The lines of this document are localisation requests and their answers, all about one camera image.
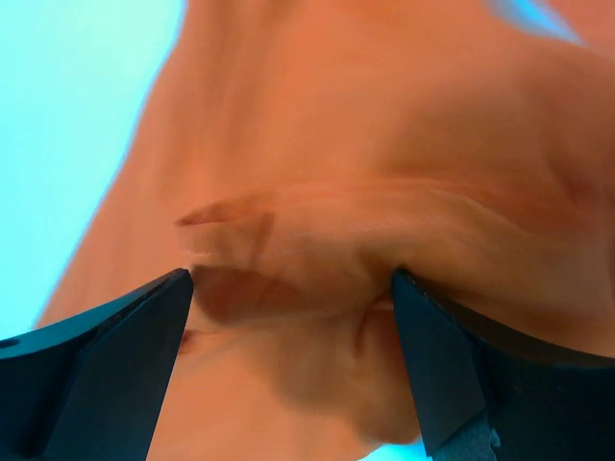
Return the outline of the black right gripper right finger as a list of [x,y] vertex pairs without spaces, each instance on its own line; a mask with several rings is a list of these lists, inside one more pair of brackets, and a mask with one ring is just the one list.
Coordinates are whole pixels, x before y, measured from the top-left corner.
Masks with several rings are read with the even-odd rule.
[[427,457],[614,458],[614,361],[548,343],[391,280]]

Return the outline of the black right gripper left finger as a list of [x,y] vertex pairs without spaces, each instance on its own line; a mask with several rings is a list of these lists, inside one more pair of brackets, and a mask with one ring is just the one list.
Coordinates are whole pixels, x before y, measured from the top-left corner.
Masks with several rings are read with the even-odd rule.
[[4,460],[144,460],[193,293],[176,269],[1,343]]

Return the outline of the orange t-shirt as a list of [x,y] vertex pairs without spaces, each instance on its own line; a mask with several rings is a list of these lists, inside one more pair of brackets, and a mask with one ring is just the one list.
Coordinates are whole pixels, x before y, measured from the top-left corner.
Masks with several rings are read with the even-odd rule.
[[43,325],[195,282],[152,460],[357,460],[419,429],[390,296],[614,352],[614,5],[191,1]]

